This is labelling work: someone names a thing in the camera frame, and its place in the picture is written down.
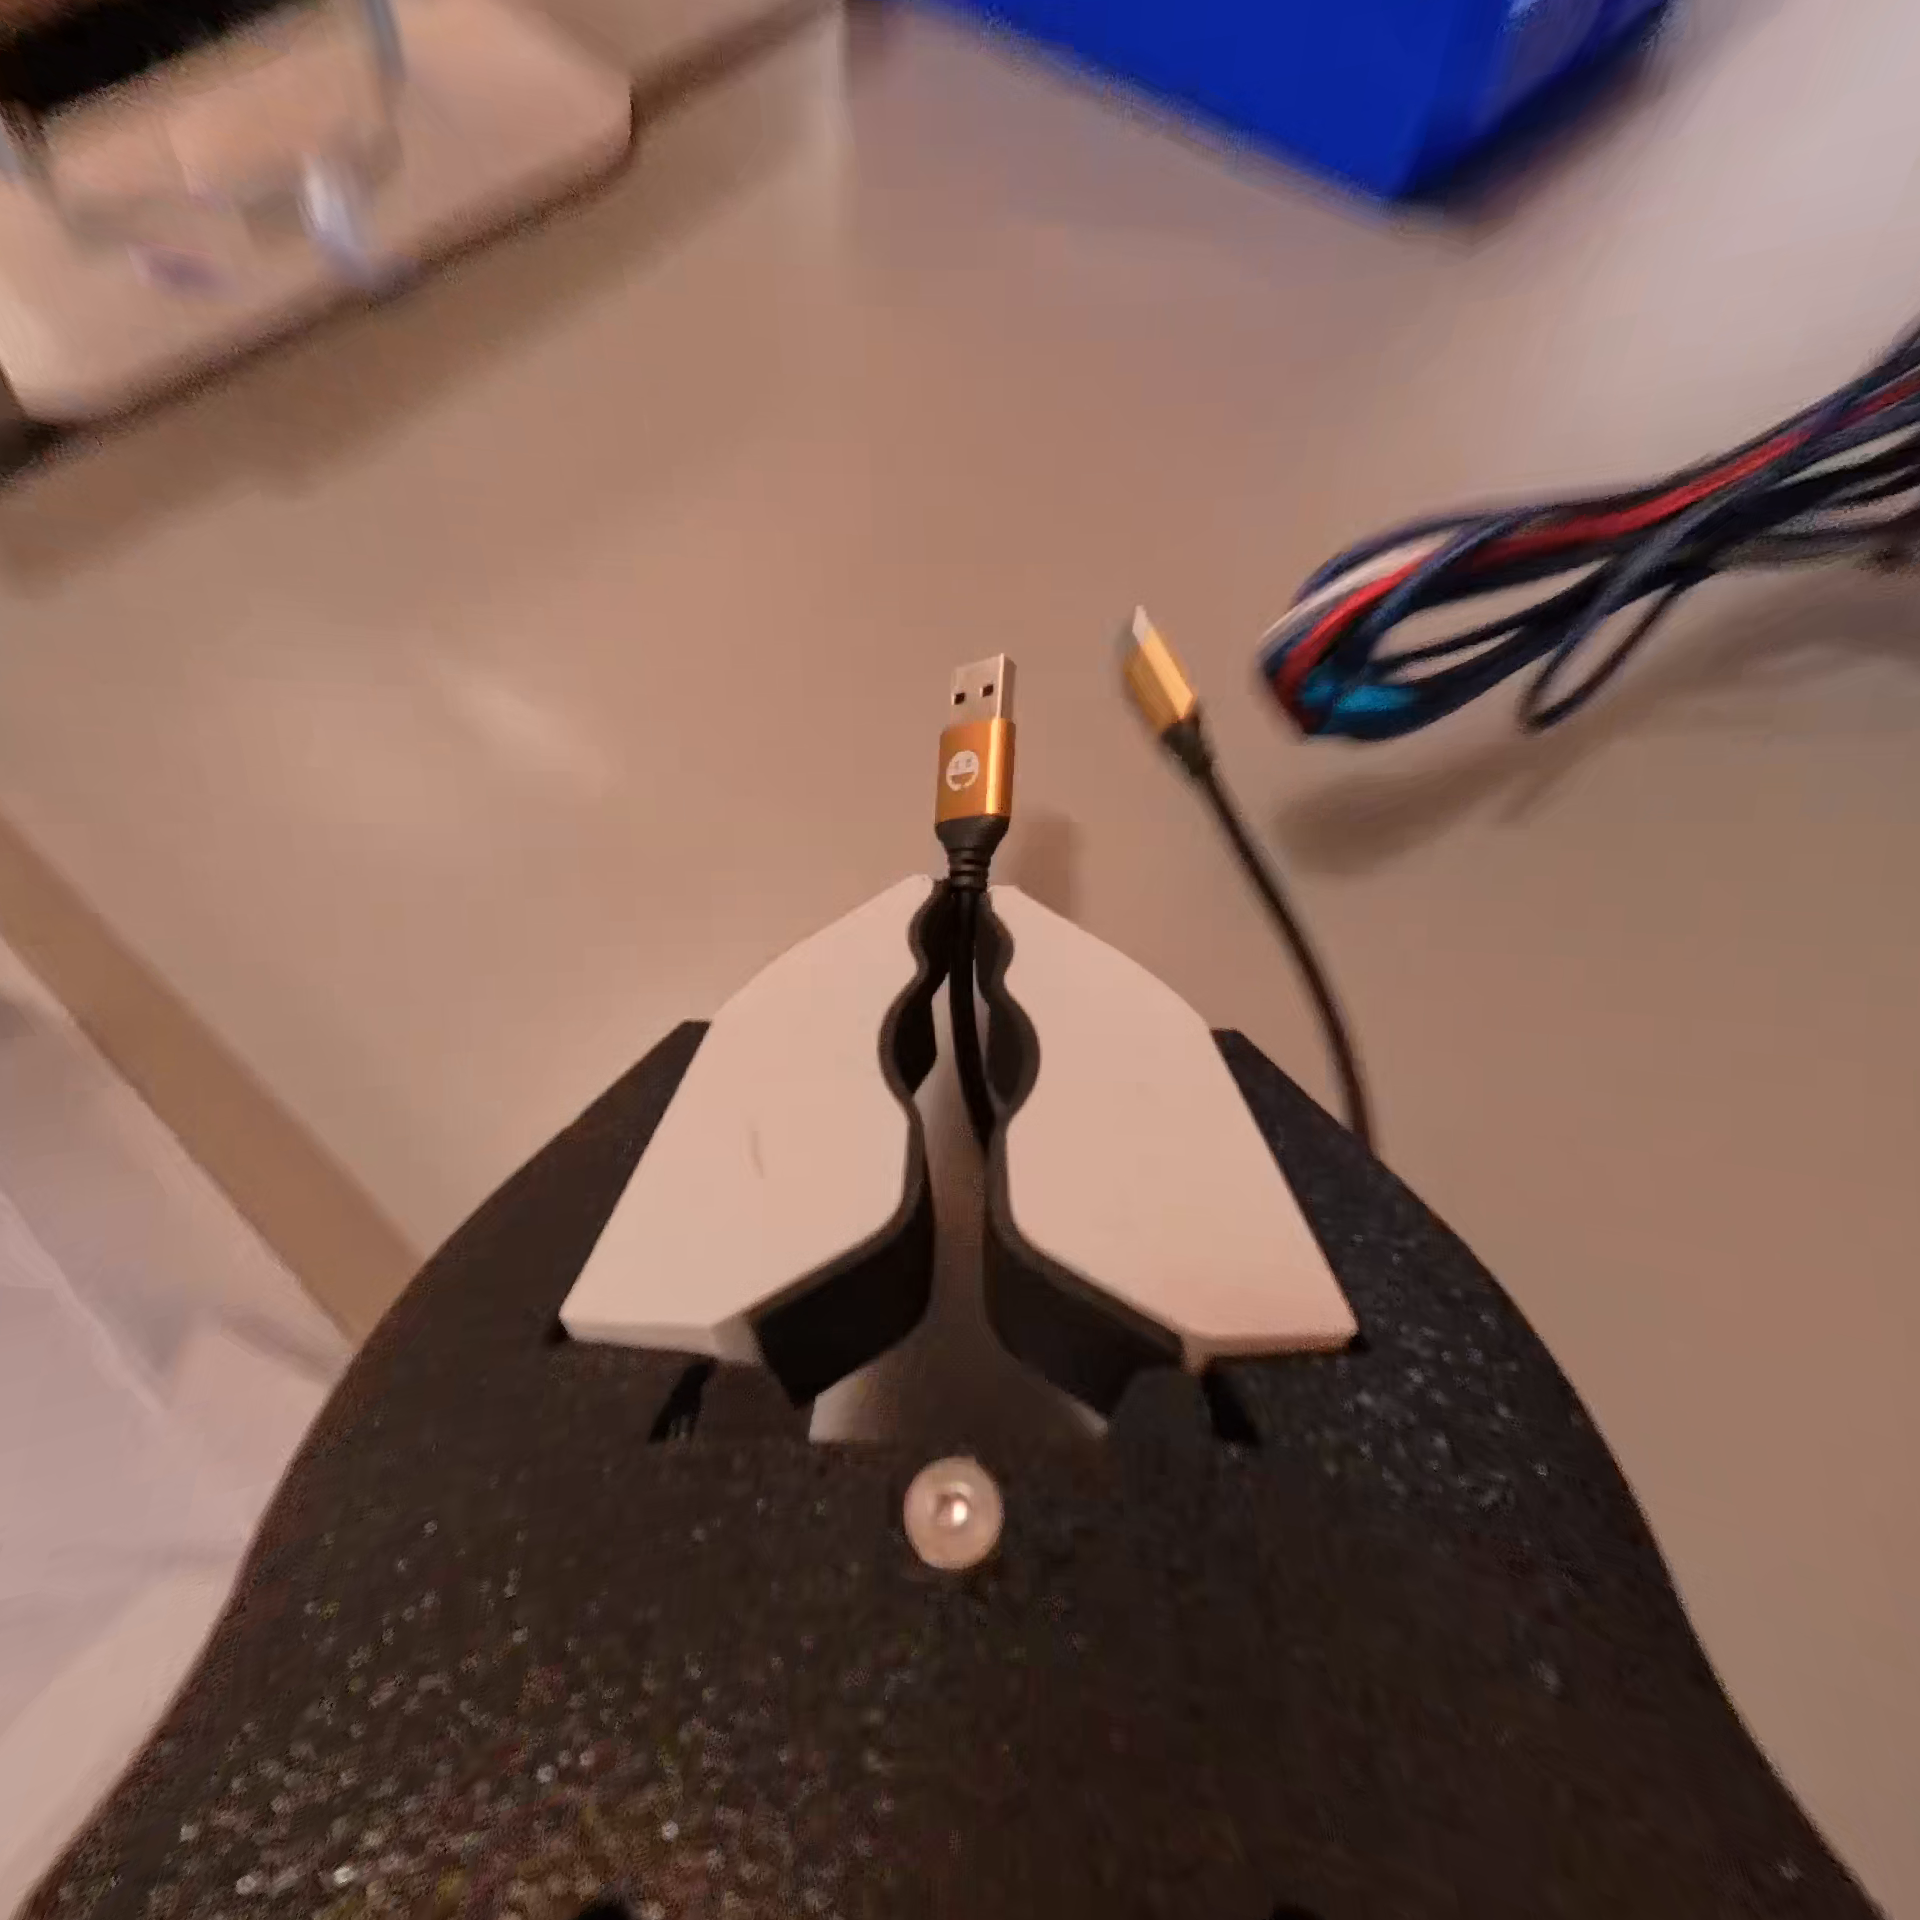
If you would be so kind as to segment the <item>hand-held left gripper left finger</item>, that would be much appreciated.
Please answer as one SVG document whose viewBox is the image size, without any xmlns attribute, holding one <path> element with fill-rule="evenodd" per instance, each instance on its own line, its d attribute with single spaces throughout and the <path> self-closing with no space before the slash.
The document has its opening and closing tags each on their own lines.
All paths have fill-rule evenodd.
<svg viewBox="0 0 1920 1920">
<path fill-rule="evenodd" d="M 565 1297 L 569 1338 L 751 1365 L 809 1404 L 913 1330 L 946 918 L 905 878 L 720 1007 Z"/>
</svg>

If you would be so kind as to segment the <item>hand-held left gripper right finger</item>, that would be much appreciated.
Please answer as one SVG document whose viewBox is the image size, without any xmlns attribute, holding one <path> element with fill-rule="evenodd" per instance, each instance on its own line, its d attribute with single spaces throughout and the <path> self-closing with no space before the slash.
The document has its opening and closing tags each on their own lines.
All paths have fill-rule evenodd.
<svg viewBox="0 0 1920 1920">
<path fill-rule="evenodd" d="M 1159 1369 L 1346 1351 L 1356 1310 L 1188 1001 L 1012 884 L 977 938 L 1006 1351 L 1089 1410 Z"/>
</svg>

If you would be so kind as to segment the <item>black usb cable gold plugs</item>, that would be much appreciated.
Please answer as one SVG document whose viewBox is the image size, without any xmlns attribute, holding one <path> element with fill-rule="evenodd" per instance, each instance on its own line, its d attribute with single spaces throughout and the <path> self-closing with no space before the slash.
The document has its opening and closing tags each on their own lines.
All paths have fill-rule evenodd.
<svg viewBox="0 0 1920 1920">
<path fill-rule="evenodd" d="M 1373 1101 L 1333 978 L 1289 897 L 1280 868 L 1258 847 L 1216 768 L 1205 705 L 1183 662 L 1142 607 L 1132 614 L 1120 638 L 1120 681 L 1164 754 L 1201 794 L 1242 878 L 1262 901 L 1316 1017 L 1346 1126 L 1364 1144 L 1376 1144 Z M 986 656 L 953 672 L 934 788 L 933 829 L 946 856 L 943 894 L 951 905 L 943 953 L 951 1041 L 966 1121 L 975 1144 L 990 1152 L 999 1110 L 990 1088 L 986 1048 L 977 1033 L 977 938 L 991 864 L 1007 833 L 1017 797 L 1017 666 L 1012 657 Z"/>
</svg>

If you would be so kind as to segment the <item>clear plastic container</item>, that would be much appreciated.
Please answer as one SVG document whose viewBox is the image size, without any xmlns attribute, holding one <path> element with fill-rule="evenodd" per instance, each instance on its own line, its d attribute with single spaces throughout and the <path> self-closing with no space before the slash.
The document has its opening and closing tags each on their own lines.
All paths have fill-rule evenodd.
<svg viewBox="0 0 1920 1920">
<path fill-rule="evenodd" d="M 633 81 L 497 1 L 4 4 L 4 462 L 616 169 Z"/>
</svg>

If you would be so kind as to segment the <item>blue box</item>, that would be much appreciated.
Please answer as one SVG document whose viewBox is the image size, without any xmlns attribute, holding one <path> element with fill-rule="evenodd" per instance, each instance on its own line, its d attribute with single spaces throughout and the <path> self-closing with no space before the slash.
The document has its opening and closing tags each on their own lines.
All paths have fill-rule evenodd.
<svg viewBox="0 0 1920 1920">
<path fill-rule="evenodd" d="M 940 1 L 1021 55 L 1348 186 L 1447 192 L 1581 112 L 1658 1 Z"/>
</svg>

